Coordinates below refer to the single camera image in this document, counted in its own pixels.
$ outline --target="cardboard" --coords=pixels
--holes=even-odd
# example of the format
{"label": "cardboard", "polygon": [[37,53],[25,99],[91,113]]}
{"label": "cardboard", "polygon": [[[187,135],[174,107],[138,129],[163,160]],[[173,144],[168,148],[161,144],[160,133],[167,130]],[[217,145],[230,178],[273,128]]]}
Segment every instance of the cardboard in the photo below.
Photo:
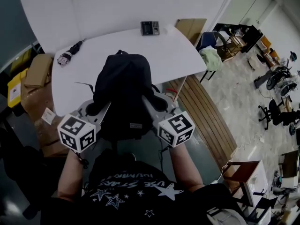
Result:
{"label": "cardboard", "polygon": [[271,47],[271,42],[266,38],[266,36],[261,38],[261,42],[266,48]]}
{"label": "cardboard", "polygon": [[206,18],[179,19],[175,27],[194,45],[206,23],[206,20]]}
{"label": "cardboard", "polygon": [[40,88],[26,88],[24,83],[25,78],[21,80],[21,104],[34,123],[44,157],[66,155],[68,149],[60,143],[57,131],[62,117],[55,116],[51,125],[42,119],[46,108],[54,111],[51,82]]}
{"label": "cardboard", "polygon": [[24,85],[26,87],[43,87],[51,64],[52,58],[49,54],[38,54],[28,69]]}

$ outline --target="yellow bin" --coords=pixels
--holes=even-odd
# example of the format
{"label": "yellow bin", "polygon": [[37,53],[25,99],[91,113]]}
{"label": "yellow bin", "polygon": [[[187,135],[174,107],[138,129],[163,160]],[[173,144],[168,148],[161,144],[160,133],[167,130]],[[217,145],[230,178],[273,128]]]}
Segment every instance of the yellow bin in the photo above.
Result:
{"label": "yellow bin", "polygon": [[11,108],[21,102],[21,79],[26,77],[27,69],[18,73],[8,84],[7,105]]}

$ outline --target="cable connector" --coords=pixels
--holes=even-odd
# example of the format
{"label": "cable connector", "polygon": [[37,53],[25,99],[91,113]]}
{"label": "cable connector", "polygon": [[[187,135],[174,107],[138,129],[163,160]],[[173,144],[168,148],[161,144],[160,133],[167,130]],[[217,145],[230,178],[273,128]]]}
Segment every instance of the cable connector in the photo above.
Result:
{"label": "cable connector", "polygon": [[71,61],[71,58],[73,55],[75,55],[76,53],[78,53],[81,45],[83,44],[83,42],[86,40],[86,38],[82,41],[79,41],[78,43],[76,43],[75,45],[73,45],[68,51],[66,51],[65,53],[63,53],[58,59],[57,59],[57,63],[60,64],[61,66],[64,66],[66,64],[68,64]]}

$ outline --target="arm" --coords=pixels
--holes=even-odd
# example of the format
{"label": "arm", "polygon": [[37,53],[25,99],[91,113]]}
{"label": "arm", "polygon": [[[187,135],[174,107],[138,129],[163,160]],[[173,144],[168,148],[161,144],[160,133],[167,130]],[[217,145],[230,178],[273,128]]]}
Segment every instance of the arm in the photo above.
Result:
{"label": "arm", "polygon": [[202,178],[185,144],[170,149],[176,180],[191,192],[204,187]]}
{"label": "arm", "polygon": [[83,166],[77,155],[70,150],[58,183],[57,196],[61,199],[74,202],[81,192],[82,178]]}

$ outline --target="green cloth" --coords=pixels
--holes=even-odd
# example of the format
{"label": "green cloth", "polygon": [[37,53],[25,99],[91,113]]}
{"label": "green cloth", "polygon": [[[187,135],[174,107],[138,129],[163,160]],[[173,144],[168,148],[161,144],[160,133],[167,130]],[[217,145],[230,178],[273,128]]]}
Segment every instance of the green cloth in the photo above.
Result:
{"label": "green cloth", "polygon": [[208,71],[221,70],[223,63],[216,50],[202,49],[199,53],[204,60]]}

